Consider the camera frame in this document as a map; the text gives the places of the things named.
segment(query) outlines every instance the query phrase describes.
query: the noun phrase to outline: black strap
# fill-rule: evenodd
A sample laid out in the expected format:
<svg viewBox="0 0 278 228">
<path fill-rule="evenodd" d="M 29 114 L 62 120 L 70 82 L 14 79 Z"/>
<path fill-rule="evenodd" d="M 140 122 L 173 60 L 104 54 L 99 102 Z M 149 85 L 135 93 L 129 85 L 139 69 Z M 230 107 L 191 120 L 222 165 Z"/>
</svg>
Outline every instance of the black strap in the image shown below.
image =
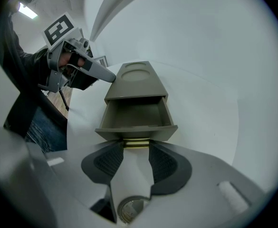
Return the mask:
<svg viewBox="0 0 278 228">
<path fill-rule="evenodd" d="M 71 57 L 70 57 L 70 59 L 69 59 L 68 64 L 72 64 L 72 65 L 78 67 L 77 62 L 78 62 L 78 60 L 79 60 L 80 58 L 81 58 L 81 56 L 80 56 L 79 54 L 77 54 L 77 53 L 72 53 L 72 54 L 71 54 Z"/>
</svg>

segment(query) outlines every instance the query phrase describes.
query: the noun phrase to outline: hand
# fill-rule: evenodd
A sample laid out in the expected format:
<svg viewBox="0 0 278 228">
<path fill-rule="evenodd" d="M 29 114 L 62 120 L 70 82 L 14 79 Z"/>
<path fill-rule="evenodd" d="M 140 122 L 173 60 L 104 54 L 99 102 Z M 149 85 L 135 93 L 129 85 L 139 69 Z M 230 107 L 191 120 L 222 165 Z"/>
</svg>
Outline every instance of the hand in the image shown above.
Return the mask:
<svg viewBox="0 0 278 228">
<path fill-rule="evenodd" d="M 71 52 L 62 53 L 59 57 L 59 60 L 58 60 L 58 66 L 59 67 L 65 66 L 69 62 L 70 57 L 71 57 Z M 85 61 L 81 57 L 77 61 L 77 65 L 79 67 L 82 67 L 84 65 L 84 63 L 85 63 Z"/>
</svg>

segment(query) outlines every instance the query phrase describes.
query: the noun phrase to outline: gray drawer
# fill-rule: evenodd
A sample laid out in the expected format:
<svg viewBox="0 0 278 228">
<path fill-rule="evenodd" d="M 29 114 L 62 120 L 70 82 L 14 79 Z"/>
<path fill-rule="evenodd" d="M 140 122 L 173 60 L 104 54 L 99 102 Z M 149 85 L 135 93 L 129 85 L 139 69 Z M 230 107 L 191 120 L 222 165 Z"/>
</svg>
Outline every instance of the gray drawer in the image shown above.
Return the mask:
<svg viewBox="0 0 278 228">
<path fill-rule="evenodd" d="M 146 138 L 167 141 L 178 126 L 173 124 L 164 96 L 107 101 L 96 133 L 106 140 Z"/>
<path fill-rule="evenodd" d="M 125 63 L 111 84 L 105 102 L 125 98 L 163 96 L 168 94 L 157 73 L 148 61 Z"/>
</svg>

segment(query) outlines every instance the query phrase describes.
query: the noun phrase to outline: white wall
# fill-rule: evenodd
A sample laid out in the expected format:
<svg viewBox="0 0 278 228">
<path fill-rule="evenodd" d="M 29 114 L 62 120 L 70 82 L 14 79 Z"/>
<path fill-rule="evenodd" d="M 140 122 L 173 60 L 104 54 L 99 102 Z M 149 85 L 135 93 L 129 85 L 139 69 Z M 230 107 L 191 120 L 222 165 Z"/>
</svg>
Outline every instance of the white wall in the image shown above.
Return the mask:
<svg viewBox="0 0 278 228">
<path fill-rule="evenodd" d="M 27 53 L 35 53 L 46 45 L 41 31 L 51 21 L 41 19 L 39 16 L 30 19 L 18 12 L 12 15 L 13 29 L 19 37 L 19 44 Z"/>
<path fill-rule="evenodd" d="M 88 31 L 102 0 L 85 0 Z M 233 166 L 264 190 L 278 182 L 278 23 L 260 0 L 135 0 L 96 39 L 110 65 L 146 58 L 238 98 Z"/>
<path fill-rule="evenodd" d="M 83 30 L 84 37 L 89 39 L 89 33 L 86 27 L 83 12 L 74 11 L 69 13 L 76 25 Z M 30 19 L 28 16 L 18 12 L 13 14 L 13 28 L 19 37 L 19 44 L 27 53 L 35 53 L 46 45 L 41 31 L 49 26 L 53 20 L 41 18 L 40 16 Z"/>
</svg>

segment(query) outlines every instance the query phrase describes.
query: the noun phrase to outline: person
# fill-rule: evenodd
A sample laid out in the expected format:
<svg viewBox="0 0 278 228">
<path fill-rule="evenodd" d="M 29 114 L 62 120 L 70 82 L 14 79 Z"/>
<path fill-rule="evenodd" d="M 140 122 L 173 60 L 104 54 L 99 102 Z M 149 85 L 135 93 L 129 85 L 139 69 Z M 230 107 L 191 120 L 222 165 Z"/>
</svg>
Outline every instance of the person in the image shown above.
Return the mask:
<svg viewBox="0 0 278 228">
<path fill-rule="evenodd" d="M 21 48 L 11 21 L 19 6 L 18 0 L 9 0 L 0 14 L 0 65 L 20 91 L 5 128 L 18 133 L 27 142 L 38 144 L 43 152 L 66 150 L 67 119 L 38 88 L 38 84 L 46 84 L 50 73 L 47 48 L 35 54 L 28 54 Z M 66 65 L 70 57 L 71 53 L 63 53 L 59 66 Z M 84 62 L 80 58 L 78 66 Z"/>
</svg>

